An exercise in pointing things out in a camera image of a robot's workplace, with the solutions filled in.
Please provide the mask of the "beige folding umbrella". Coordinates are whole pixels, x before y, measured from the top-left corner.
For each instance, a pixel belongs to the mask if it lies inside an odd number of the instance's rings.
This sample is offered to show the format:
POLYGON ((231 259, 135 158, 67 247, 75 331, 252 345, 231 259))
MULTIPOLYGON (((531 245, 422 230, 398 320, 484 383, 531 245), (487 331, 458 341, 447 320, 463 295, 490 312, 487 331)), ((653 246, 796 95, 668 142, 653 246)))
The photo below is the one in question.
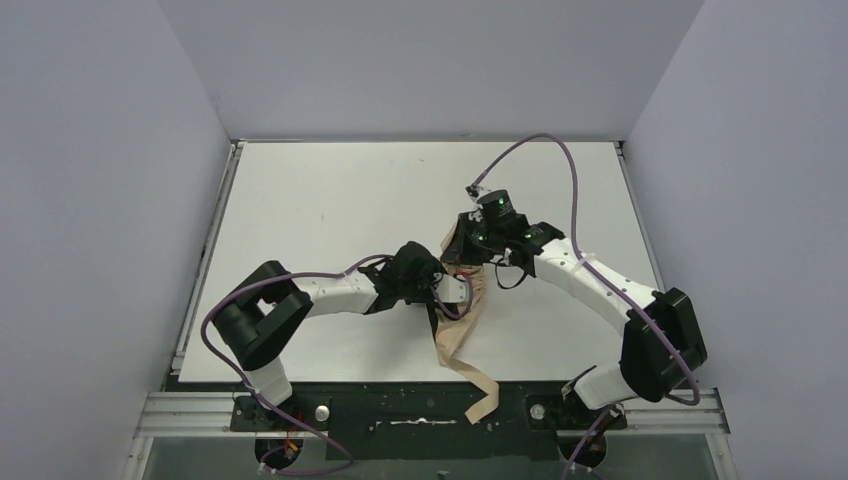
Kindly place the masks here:
POLYGON ((471 425, 478 424, 495 412, 500 403, 500 385, 477 367, 458 357, 461 348, 474 332, 484 311, 487 291, 487 275, 483 266, 461 264, 456 260, 443 261, 449 274, 458 274, 463 280, 470 281, 471 303, 459 306, 461 318, 454 320, 444 313, 436 313, 434 345, 439 364, 462 376, 471 385, 483 393, 483 398, 465 410, 465 417, 471 425))

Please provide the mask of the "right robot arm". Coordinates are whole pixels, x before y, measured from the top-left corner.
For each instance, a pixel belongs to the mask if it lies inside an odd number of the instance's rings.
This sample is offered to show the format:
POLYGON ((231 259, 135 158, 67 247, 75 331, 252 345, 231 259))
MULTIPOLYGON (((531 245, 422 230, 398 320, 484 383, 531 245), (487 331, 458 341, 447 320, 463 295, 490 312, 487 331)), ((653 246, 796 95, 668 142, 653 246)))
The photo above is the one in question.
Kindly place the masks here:
POLYGON ((532 224, 504 189, 467 190, 474 208, 457 217, 441 256, 454 265, 514 267, 554 285, 605 320, 621 338, 617 361, 591 366, 562 389, 565 402, 597 411, 625 400, 673 399, 708 354, 691 299, 609 268, 547 222, 532 224))

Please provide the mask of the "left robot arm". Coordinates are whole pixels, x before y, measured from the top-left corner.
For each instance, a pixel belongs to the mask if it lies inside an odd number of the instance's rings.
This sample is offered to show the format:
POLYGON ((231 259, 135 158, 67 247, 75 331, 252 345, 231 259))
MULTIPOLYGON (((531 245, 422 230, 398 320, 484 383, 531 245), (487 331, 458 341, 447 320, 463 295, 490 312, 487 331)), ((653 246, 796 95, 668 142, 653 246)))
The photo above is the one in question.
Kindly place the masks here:
POLYGON ((417 242, 395 254, 367 256, 339 273, 286 270, 270 260, 261 264, 213 307, 201 325, 201 338, 211 341, 210 327, 229 348, 224 360, 247 389, 279 406, 293 395, 280 355, 308 318, 338 313, 370 315, 398 303, 446 308, 450 313, 469 298, 465 280, 447 272, 417 242))

